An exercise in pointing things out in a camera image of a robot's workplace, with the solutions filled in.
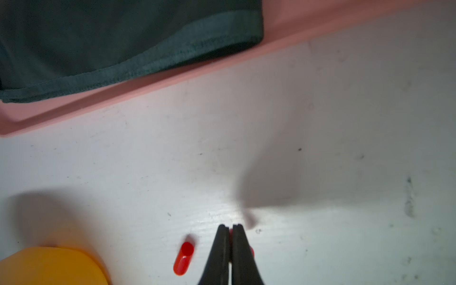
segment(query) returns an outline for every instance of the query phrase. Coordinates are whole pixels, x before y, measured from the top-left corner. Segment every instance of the white surface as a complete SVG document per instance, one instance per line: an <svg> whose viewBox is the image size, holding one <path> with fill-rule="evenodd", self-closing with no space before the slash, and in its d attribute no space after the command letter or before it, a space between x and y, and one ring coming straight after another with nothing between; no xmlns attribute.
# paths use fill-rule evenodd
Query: white surface
<svg viewBox="0 0 456 285"><path fill-rule="evenodd" d="M0 259L57 225L46 242L92 247L115 285L197 284L217 226L250 212L267 285L456 284L455 12L427 3L0 140Z"/></svg>

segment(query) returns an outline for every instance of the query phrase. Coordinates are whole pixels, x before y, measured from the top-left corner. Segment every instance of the pink plastic container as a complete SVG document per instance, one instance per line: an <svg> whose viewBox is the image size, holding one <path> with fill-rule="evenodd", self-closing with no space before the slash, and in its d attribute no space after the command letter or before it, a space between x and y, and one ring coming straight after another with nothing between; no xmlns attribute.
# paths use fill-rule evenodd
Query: pink plastic container
<svg viewBox="0 0 456 285"><path fill-rule="evenodd" d="M38 129L423 1L263 0L265 33L258 46L88 92L28 104L0 103L0 136Z"/></svg>

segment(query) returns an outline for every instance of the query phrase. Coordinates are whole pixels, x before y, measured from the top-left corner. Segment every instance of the yellow plastic object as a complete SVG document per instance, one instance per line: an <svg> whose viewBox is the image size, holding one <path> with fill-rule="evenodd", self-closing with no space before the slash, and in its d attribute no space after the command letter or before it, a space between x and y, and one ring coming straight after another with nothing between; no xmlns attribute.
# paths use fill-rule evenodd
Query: yellow plastic object
<svg viewBox="0 0 456 285"><path fill-rule="evenodd" d="M72 249L32 247L0 261L2 285L107 285L100 267Z"/></svg>

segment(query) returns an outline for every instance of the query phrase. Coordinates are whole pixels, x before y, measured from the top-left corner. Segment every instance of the green cloth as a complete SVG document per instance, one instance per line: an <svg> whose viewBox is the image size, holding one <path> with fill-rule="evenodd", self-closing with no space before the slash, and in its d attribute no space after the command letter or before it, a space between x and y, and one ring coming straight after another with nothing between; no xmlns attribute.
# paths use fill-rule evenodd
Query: green cloth
<svg viewBox="0 0 456 285"><path fill-rule="evenodd" d="M262 38L261 0L3 0L0 99L79 93Z"/></svg>

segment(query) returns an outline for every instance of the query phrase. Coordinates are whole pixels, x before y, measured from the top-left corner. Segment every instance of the red plastic cap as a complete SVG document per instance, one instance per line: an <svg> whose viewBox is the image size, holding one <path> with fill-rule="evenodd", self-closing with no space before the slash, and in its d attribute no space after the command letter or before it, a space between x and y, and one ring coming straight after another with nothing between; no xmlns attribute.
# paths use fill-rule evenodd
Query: red plastic cap
<svg viewBox="0 0 456 285"><path fill-rule="evenodd" d="M178 276L184 275L187 272L190 261L192 260L195 247L189 242L184 242L179 250L176 261L174 262L174 273Z"/></svg>

